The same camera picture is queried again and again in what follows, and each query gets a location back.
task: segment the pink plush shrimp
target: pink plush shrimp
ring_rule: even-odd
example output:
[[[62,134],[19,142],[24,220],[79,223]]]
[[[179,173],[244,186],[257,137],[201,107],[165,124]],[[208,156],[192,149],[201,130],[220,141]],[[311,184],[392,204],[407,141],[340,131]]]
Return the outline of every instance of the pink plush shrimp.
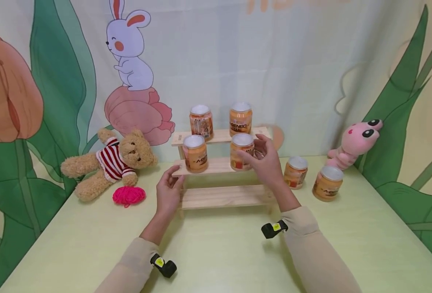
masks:
[[[347,169],[354,164],[360,155],[367,153],[379,138],[382,120],[375,119],[369,122],[352,124],[343,133],[341,146],[328,152],[326,165]]]

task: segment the can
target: can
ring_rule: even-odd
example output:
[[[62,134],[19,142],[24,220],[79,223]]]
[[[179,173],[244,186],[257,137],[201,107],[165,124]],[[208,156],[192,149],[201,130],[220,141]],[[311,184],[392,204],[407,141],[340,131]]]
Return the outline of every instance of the can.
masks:
[[[252,132],[252,105],[247,102],[234,103],[229,111],[229,133],[234,136],[237,133]]]
[[[333,166],[324,166],[317,174],[312,193],[321,201],[335,200],[343,184],[343,171]]]
[[[305,176],[307,175],[307,161],[302,157],[290,157],[284,168],[284,182],[291,189],[302,188]]]
[[[253,155],[255,144],[251,135],[247,133],[237,133],[232,136],[232,141],[230,143],[230,166],[236,171],[252,169],[252,166],[237,154],[239,150]]]
[[[201,173],[208,168],[208,152],[203,136],[190,135],[184,138],[185,165],[192,173]]]
[[[196,105],[190,109],[189,124],[192,135],[203,136],[205,141],[213,138],[213,114],[206,105]]]

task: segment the beige sleeve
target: beige sleeve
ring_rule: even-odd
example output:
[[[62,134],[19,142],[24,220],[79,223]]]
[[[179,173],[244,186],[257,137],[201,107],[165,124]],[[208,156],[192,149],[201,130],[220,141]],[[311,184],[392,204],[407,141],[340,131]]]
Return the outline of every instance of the beige sleeve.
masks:
[[[307,207],[281,213],[292,261],[307,293],[360,293],[357,281]]]
[[[135,238],[95,293],[138,293],[147,282],[152,268],[151,257],[157,245]]]

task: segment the wooden shelf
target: wooden shelf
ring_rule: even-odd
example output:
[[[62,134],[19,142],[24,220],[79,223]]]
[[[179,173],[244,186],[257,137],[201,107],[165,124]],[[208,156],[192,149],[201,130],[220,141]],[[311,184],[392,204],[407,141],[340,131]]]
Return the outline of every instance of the wooden shelf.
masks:
[[[232,138],[229,134],[228,129],[215,129],[215,136],[207,141],[206,144],[225,144],[231,142]],[[271,135],[266,127],[253,127],[252,135],[255,137],[256,134],[263,134],[271,138]],[[175,132],[172,137],[172,146],[182,146],[184,144],[184,138],[190,136],[191,132]]]
[[[215,129],[213,139],[207,141],[207,144],[224,144],[231,142],[232,138],[228,129]],[[252,135],[263,134],[268,138],[271,135],[266,127],[253,127]],[[172,176],[191,175],[203,176],[209,174],[222,173],[243,173],[253,172],[235,171],[230,166],[230,157],[217,157],[208,159],[208,168],[201,173],[191,173],[187,170],[184,160],[183,141],[184,138],[191,135],[191,132],[176,132],[173,134],[172,146],[178,147],[180,160],[174,162],[179,165],[180,169]],[[240,206],[267,206],[268,213],[271,212],[272,204],[275,203],[272,193],[265,189],[264,185],[238,185],[238,186],[221,186],[211,188],[189,188],[182,190],[180,199],[180,216],[183,218],[183,210],[222,208],[222,207],[240,207]]]
[[[230,166],[230,157],[215,157],[208,159],[208,168],[201,173],[192,173],[187,170],[185,166],[185,160],[176,160],[174,165],[179,165],[180,169],[175,171],[172,176],[181,176],[181,175],[191,175],[191,176],[202,176],[208,174],[223,174],[223,173],[239,173],[239,172],[249,172],[246,171],[235,171]]]
[[[206,208],[269,206],[274,197],[264,185],[191,188],[182,191],[182,210]]]

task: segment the orange tulip illustration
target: orange tulip illustration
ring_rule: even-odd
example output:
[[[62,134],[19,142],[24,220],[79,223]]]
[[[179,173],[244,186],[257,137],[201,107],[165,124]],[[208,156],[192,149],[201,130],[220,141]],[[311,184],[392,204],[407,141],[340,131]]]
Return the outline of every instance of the orange tulip illustration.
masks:
[[[30,68],[0,38],[0,142],[27,139],[40,128],[43,99]]]
[[[130,91],[120,86],[105,102],[105,117],[123,136],[138,128],[150,145],[166,143],[175,130],[172,109],[159,102],[153,87]]]

